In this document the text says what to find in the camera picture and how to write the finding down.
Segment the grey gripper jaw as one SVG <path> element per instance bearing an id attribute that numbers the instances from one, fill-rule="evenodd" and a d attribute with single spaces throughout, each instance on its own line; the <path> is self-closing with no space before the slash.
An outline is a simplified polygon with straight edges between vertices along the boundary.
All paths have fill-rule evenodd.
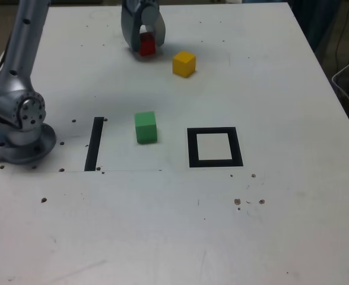
<path id="1" fill-rule="evenodd" d="M 141 13 L 142 24 L 151 33 L 157 46 L 162 46 L 166 36 L 166 26 L 159 6 L 146 6 Z"/>

